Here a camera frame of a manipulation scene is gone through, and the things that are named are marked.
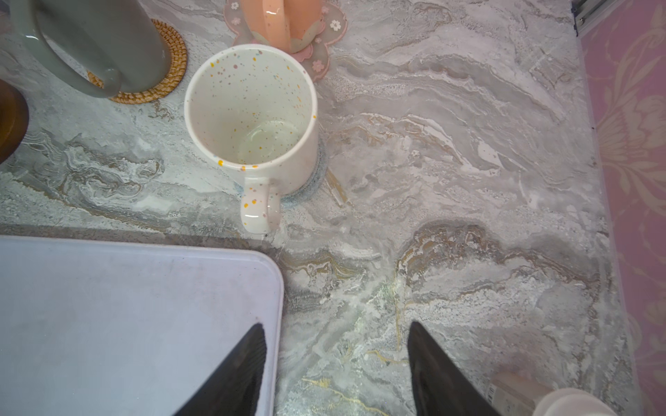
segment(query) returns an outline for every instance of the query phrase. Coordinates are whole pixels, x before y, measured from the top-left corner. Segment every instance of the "peach mug handle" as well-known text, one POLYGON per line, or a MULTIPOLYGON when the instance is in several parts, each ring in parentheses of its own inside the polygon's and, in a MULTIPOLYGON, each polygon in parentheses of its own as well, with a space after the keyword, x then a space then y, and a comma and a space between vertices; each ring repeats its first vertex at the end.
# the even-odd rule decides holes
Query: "peach mug handle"
POLYGON ((284 0, 262 0, 264 25, 271 46, 291 53, 289 20, 284 14, 284 0))

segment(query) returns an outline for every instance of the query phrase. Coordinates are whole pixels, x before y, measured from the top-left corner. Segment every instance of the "pink floral wallpaper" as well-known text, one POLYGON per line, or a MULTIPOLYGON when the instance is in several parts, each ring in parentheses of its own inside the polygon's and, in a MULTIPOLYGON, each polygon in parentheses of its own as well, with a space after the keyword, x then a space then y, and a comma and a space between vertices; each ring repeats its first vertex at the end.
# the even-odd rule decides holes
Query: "pink floral wallpaper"
POLYGON ((666 415, 666 0, 581 39, 643 414, 666 415))

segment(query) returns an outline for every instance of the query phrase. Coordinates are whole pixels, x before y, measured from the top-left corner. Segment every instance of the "barcode label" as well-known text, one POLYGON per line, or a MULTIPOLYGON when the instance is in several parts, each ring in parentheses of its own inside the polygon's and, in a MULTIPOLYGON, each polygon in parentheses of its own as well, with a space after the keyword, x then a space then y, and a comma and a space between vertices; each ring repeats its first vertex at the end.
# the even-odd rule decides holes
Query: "barcode label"
POLYGON ((495 391, 497 387, 493 383, 490 383, 490 387, 488 387, 488 401, 490 404, 493 403, 493 398, 495 397, 495 391))

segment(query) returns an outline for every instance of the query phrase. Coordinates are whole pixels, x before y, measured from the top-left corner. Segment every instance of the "gray marble surface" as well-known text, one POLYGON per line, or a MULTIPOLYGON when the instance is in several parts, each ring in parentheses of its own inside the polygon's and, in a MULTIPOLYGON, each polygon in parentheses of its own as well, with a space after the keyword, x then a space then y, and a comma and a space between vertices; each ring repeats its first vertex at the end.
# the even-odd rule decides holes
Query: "gray marble surface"
POLYGON ((64 85, 0 16, 0 78, 31 112, 0 232, 266 252, 286 281, 277 415, 413 415, 414 319, 479 390, 514 371, 637 414, 568 1, 342 0, 317 84, 326 178, 261 239, 183 121, 192 74, 233 41, 223 1, 143 3, 190 60, 139 106, 64 85))

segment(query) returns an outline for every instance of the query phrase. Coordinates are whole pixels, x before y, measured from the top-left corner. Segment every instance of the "white cutting board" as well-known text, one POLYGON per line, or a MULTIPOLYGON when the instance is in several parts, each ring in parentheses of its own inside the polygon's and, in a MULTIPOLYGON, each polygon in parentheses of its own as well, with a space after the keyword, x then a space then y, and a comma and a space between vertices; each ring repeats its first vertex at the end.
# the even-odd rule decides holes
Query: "white cutting board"
POLYGON ((270 416, 283 293, 258 252, 0 236, 0 415, 171 416, 261 322, 270 416))

